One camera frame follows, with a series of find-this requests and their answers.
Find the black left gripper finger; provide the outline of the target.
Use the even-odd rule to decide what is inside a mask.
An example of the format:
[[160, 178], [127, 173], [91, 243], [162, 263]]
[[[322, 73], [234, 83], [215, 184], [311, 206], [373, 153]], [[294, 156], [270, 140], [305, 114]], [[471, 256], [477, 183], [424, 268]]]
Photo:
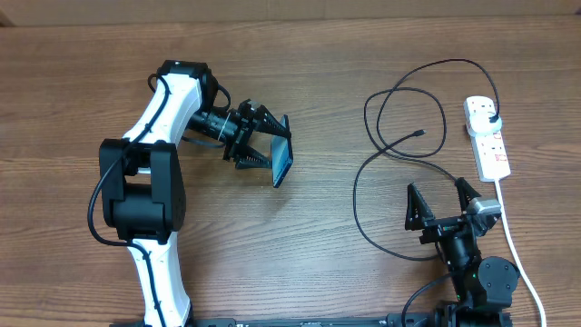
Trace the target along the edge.
[[253, 149], [248, 145], [241, 145], [234, 155], [235, 168], [242, 169], [253, 169], [262, 168], [269, 169], [272, 168], [271, 159], [257, 150]]
[[252, 126], [256, 132], [291, 139], [291, 130], [286, 119], [287, 116], [284, 115], [280, 120], [277, 120], [264, 105], [261, 105], [254, 109]]

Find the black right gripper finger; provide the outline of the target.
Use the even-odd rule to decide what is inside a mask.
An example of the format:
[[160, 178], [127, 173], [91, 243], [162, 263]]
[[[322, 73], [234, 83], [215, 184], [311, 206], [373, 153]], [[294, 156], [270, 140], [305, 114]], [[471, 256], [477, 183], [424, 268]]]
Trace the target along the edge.
[[458, 200], [460, 204], [460, 208], [462, 212], [465, 212], [468, 208], [468, 204], [474, 198], [480, 196], [480, 193], [477, 192], [463, 177], [459, 177], [455, 181], [455, 186], [458, 191]]
[[428, 226], [435, 219], [425, 199], [415, 184], [410, 183], [407, 188], [408, 204], [405, 218], [405, 229], [416, 231]]

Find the Galaxy smartphone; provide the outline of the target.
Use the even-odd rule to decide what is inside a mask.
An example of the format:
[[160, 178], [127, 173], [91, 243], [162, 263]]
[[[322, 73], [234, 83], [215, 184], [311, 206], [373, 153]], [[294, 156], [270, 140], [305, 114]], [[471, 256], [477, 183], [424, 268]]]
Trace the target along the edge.
[[274, 188], [279, 188], [293, 164], [291, 137], [274, 135], [271, 138], [271, 170]]

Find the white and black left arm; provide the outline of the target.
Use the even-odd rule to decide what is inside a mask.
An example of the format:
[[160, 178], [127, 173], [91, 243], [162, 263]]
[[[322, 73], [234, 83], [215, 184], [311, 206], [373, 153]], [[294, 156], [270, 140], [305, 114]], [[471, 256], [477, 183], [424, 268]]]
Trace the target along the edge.
[[293, 163], [290, 120], [252, 100], [215, 105], [226, 90], [206, 63], [166, 60], [148, 85], [153, 98], [138, 122], [100, 146], [87, 222], [95, 240], [133, 257], [145, 303], [138, 325], [193, 326], [177, 249], [187, 207], [178, 145], [188, 130], [203, 134], [237, 169], [271, 170], [279, 187]]

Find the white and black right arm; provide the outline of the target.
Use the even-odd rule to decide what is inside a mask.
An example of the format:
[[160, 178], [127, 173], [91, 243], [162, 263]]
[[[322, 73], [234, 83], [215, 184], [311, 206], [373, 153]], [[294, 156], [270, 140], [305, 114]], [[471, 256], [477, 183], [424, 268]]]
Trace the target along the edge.
[[422, 244], [436, 245], [448, 273], [412, 294], [399, 316], [401, 324], [409, 324], [409, 306], [419, 295], [451, 280], [457, 299], [437, 304], [421, 326], [510, 326], [505, 309], [512, 305], [520, 270], [502, 257], [484, 258], [478, 248], [478, 238], [500, 220], [501, 204], [482, 196], [463, 178], [458, 178], [455, 186], [461, 214], [438, 219], [415, 184], [408, 185], [405, 228], [420, 231]]

